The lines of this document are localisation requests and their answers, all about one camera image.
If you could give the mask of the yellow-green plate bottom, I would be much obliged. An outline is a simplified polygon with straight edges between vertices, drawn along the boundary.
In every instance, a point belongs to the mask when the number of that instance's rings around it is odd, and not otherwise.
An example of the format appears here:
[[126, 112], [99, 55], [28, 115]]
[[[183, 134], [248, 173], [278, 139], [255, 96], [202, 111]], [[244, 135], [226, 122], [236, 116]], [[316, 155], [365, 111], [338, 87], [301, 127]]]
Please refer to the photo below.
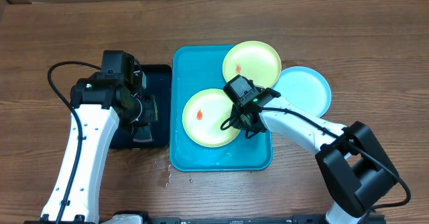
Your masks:
[[197, 144], [217, 148], [232, 142], [240, 129], [221, 129], [230, 116], [233, 103], [220, 89], [206, 89], [193, 95], [185, 104], [182, 124], [188, 137]]

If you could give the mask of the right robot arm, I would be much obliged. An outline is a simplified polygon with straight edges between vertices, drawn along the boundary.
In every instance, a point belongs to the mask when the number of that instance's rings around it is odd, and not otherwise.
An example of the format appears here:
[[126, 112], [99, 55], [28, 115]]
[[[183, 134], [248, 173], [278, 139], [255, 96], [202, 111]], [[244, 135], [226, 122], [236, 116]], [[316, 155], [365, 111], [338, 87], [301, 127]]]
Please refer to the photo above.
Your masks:
[[327, 223], [363, 223], [376, 202], [398, 182], [398, 172], [371, 129], [315, 117], [271, 88], [237, 75], [223, 88], [233, 102], [221, 129], [245, 130], [246, 138], [270, 131], [315, 156], [334, 204]]

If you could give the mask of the dark green sponge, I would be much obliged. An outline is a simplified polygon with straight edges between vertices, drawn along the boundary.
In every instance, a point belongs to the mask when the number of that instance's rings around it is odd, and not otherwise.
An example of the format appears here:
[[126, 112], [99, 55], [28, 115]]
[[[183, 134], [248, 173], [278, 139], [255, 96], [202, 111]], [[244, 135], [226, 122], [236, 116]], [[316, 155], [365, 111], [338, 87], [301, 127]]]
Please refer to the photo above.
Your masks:
[[133, 129], [133, 141], [137, 143], [152, 142], [153, 137], [151, 134], [150, 125], [136, 126]]

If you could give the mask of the light blue plate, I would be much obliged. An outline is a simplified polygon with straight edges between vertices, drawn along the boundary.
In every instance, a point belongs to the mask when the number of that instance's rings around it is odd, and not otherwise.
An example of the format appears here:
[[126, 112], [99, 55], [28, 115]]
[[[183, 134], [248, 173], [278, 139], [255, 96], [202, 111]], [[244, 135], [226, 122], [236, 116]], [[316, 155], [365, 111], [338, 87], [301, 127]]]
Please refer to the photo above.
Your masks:
[[294, 106], [316, 117], [322, 117], [332, 101], [328, 81], [319, 72], [304, 66], [282, 70], [273, 89]]

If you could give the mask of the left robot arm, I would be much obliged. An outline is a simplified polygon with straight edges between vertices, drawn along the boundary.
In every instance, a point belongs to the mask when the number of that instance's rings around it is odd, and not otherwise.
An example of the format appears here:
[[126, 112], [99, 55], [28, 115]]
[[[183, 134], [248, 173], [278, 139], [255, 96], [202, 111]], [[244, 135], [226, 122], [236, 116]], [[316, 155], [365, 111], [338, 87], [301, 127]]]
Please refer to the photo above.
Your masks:
[[154, 96], [143, 96], [139, 61], [122, 50], [106, 50], [101, 66], [59, 98], [70, 110], [70, 134], [59, 175], [39, 223], [98, 223], [107, 153], [118, 135], [134, 143], [158, 119]]

